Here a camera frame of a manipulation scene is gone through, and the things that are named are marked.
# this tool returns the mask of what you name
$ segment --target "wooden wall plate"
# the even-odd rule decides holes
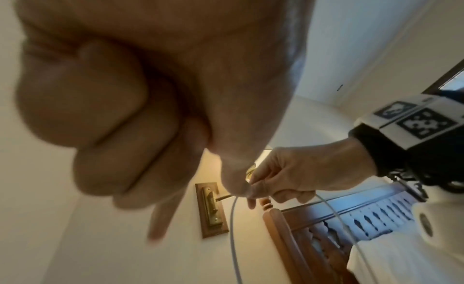
[[[227,226],[227,219],[226,215],[224,214],[224,209],[222,207],[222,202],[216,202],[218,208],[218,216],[222,219],[222,225],[220,226],[209,226],[208,224],[208,215],[206,213],[204,198],[203,198],[203,188],[210,187],[215,193],[219,194],[218,185],[216,182],[208,182],[208,183],[197,183],[195,184],[195,190],[197,193],[197,202],[198,202],[198,211],[200,212],[200,224],[202,227],[202,236],[203,239],[212,237],[215,235],[228,233],[229,227]]]

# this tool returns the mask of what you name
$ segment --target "wooden bed headboard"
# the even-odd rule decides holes
[[[413,220],[418,199],[400,183],[329,200],[357,241],[371,240]],[[352,244],[322,202],[287,210],[261,199],[263,219],[292,284],[357,284],[347,269]]]

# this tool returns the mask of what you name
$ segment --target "human hand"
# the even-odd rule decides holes
[[[355,138],[325,145],[276,148],[253,172],[260,196],[283,203],[310,201],[316,190],[345,190],[377,172],[373,159]]]
[[[313,1],[18,0],[21,116],[78,149],[84,193],[157,204],[160,239],[205,147],[227,190],[253,196],[245,172],[299,80]]]

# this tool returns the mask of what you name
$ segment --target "gray cable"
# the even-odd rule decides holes
[[[238,284],[243,284],[242,276],[240,275],[240,268],[238,267],[237,261],[237,253],[235,251],[235,241],[233,239],[233,212],[235,210],[235,203],[237,202],[238,197],[235,197],[232,204],[231,210],[231,251],[232,251],[232,262],[233,262],[233,269],[235,270],[235,277],[237,278]]]
[[[345,224],[345,222],[343,222],[343,220],[340,217],[340,215],[338,214],[338,212],[323,197],[321,197],[318,194],[316,194],[316,197],[319,198],[323,203],[325,203],[329,207],[329,209],[333,212],[335,217],[337,217],[337,219],[342,223],[343,231],[345,232],[345,234],[348,236],[351,243],[356,247],[359,254],[361,255],[361,258],[362,258],[363,262],[366,264],[367,270],[369,271],[369,274],[371,275],[372,280],[374,281],[375,284],[378,284],[377,277],[374,274],[374,271],[372,270],[371,266],[369,265],[369,262],[367,261],[366,256],[364,255],[363,251],[361,250],[361,248],[359,248],[359,245],[356,242],[356,239],[354,238],[353,232],[351,232],[351,230],[348,228],[348,226]]]
[[[335,217],[342,223],[343,231],[346,233],[346,235],[348,236],[351,243],[358,249],[358,252],[361,255],[362,260],[366,264],[367,270],[369,271],[369,274],[371,275],[372,280],[374,280],[375,284],[378,284],[377,277],[374,274],[374,271],[372,271],[372,268],[369,265],[369,262],[367,261],[366,256],[364,255],[363,251],[361,250],[361,248],[359,248],[359,245],[356,242],[356,239],[354,238],[354,235],[351,232],[351,230],[348,228],[348,226],[345,224],[345,222],[343,222],[343,220],[340,217],[340,215],[338,214],[338,212],[323,197],[321,197],[318,194],[316,194],[316,197],[318,197],[320,199],[320,201],[325,203],[329,207],[329,209],[333,212]],[[233,239],[233,212],[235,210],[235,203],[237,202],[237,200],[238,200],[238,197],[235,197],[235,200],[233,201],[233,204],[232,204],[232,210],[231,210],[231,252],[232,252],[233,268],[235,270],[235,277],[237,278],[237,283],[238,284],[243,284],[242,276],[240,275],[240,269],[238,267],[237,253],[235,251],[235,242],[234,242],[234,239]]]

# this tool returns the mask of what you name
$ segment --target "black sleeve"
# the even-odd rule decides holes
[[[441,91],[438,95],[464,103],[463,92]],[[377,176],[403,173],[425,185],[444,188],[450,182],[464,182],[464,126],[407,150],[365,124],[352,129],[349,136],[358,139],[367,149],[377,166]]]

